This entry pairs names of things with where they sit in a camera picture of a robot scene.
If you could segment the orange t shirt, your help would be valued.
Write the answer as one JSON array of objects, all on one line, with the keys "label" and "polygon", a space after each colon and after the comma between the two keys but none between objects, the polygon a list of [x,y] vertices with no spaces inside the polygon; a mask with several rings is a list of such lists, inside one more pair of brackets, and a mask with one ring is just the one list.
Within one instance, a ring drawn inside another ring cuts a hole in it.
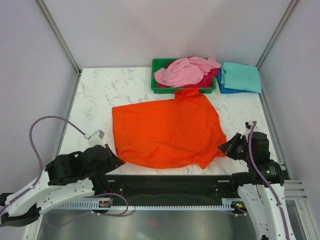
[{"label": "orange t shirt", "polygon": [[183,88],[173,99],[112,108],[115,151],[124,162],[153,169],[197,165],[205,169],[227,141],[220,117],[198,88]]}]

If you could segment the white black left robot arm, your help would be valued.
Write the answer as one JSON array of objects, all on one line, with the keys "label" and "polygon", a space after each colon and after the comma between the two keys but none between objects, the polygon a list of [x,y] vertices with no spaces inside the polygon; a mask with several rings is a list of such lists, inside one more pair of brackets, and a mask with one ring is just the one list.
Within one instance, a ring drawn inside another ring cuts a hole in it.
[{"label": "white black left robot arm", "polygon": [[104,197],[110,191],[106,174],[124,164],[108,145],[58,155],[46,165],[36,182],[16,193],[0,195],[0,225],[24,227],[65,203]]}]

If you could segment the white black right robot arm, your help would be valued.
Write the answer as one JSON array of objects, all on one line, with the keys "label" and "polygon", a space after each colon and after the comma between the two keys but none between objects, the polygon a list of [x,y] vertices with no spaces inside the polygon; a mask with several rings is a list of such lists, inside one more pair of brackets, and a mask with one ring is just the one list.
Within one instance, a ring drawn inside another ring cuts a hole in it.
[{"label": "white black right robot arm", "polygon": [[284,174],[271,159],[265,133],[236,133],[218,147],[228,158],[247,163],[247,172],[231,176],[229,191],[240,197],[258,240],[294,240],[285,200]]}]

